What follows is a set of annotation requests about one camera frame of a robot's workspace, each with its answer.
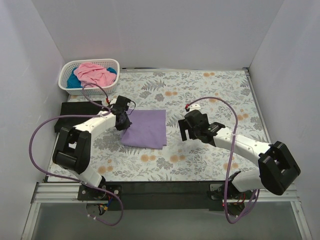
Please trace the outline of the teal t-shirt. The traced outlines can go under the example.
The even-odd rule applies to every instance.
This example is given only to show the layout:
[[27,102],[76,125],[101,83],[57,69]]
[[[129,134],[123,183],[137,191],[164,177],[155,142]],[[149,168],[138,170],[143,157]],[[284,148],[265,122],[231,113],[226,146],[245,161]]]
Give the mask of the teal t-shirt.
[[[81,85],[81,82],[79,81],[79,79],[77,78],[77,76],[74,74],[74,71],[76,70],[77,68],[74,67],[73,70],[71,71],[71,74],[67,80],[67,89],[78,89],[78,88],[82,88],[82,85]],[[112,68],[112,67],[109,67],[106,69],[109,73],[112,73],[112,74],[115,74],[117,75],[117,71]]]

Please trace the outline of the purple t-shirt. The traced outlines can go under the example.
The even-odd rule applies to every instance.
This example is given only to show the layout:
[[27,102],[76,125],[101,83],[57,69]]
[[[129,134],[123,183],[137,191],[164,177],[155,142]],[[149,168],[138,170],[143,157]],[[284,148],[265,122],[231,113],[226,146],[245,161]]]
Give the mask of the purple t-shirt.
[[123,131],[121,143],[129,147],[161,150],[167,145],[166,110],[134,110],[130,127]]

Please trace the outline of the floral patterned tablecloth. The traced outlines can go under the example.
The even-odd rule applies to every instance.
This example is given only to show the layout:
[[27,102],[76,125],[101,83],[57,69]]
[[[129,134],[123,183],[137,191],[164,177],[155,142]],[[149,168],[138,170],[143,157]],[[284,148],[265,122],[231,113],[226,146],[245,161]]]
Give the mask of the floral patterned tablecloth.
[[187,103],[197,100],[210,122],[240,135],[269,142],[250,82],[239,71],[122,72],[112,98],[125,96],[138,110],[166,111],[167,144],[162,149],[128,147],[114,128],[93,142],[90,164],[107,181],[224,180],[226,170],[252,171],[245,158],[199,140],[182,141],[178,121]]

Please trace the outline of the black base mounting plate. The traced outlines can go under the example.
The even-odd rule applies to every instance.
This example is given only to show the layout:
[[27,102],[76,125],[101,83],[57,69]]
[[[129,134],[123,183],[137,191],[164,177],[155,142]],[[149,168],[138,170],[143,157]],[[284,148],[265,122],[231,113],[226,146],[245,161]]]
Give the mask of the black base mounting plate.
[[125,210],[204,209],[222,212],[223,197],[213,191],[223,184],[213,181],[106,181],[107,191],[117,195]]

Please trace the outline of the white plastic laundry basket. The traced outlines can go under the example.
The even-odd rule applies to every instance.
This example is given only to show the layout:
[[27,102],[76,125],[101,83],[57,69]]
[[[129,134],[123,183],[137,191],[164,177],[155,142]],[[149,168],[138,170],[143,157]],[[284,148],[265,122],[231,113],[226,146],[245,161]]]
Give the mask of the white plastic laundry basket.
[[115,92],[120,76],[120,64],[112,58],[74,60],[66,63],[59,75],[58,86],[73,96],[100,95]]

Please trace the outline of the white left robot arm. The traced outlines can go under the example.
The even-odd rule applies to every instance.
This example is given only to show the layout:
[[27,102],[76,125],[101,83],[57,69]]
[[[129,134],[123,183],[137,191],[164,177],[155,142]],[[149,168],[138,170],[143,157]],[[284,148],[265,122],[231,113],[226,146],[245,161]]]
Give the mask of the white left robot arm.
[[91,147],[93,140],[106,130],[116,128],[126,130],[131,126],[127,111],[133,101],[119,95],[111,101],[110,108],[103,108],[98,114],[73,127],[62,127],[52,161],[68,170],[80,182],[91,185],[89,194],[95,200],[106,196],[106,187],[101,184],[103,177],[91,165]]

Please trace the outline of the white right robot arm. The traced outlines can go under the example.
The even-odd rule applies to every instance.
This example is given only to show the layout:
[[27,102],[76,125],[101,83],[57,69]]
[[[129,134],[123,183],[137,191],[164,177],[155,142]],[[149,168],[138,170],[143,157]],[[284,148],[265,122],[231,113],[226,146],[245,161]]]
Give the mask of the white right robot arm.
[[229,150],[258,167],[257,170],[234,173],[228,177],[226,192],[232,199],[239,198],[246,191],[258,189],[281,196],[301,174],[300,167],[283,142],[270,144],[235,135],[221,123],[209,123],[208,116],[199,110],[188,112],[178,121],[178,125],[183,141],[200,140],[204,144]]

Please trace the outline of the pink t-shirt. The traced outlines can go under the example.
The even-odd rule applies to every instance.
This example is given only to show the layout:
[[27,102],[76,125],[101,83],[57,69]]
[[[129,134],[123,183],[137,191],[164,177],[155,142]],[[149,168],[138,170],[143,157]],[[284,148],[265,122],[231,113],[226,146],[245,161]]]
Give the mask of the pink t-shirt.
[[73,73],[81,82],[81,86],[86,88],[94,88],[96,85],[108,87],[117,78],[117,75],[108,72],[105,67],[90,62],[80,64]]

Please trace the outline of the folded black t-shirt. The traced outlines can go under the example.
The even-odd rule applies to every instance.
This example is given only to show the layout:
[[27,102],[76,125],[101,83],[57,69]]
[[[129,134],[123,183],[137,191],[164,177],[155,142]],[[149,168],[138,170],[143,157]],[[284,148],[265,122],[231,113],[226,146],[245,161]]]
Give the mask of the folded black t-shirt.
[[89,120],[93,115],[97,115],[101,107],[92,104],[89,101],[81,102],[63,102],[61,104],[60,115],[89,116],[89,117],[65,117],[59,118],[54,125],[54,132],[59,133],[62,127],[70,128],[82,124]]

